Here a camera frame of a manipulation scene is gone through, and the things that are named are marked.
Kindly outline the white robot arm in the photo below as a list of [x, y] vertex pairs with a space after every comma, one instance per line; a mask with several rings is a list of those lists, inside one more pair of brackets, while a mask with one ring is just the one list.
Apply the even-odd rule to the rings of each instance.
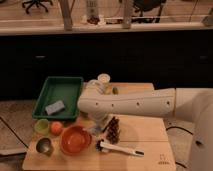
[[190, 171], [213, 171], [213, 88], [167, 88], [128, 94], [105, 94], [91, 80], [78, 99], [78, 109], [100, 124], [108, 114], [177, 117], [195, 124], [189, 154]]

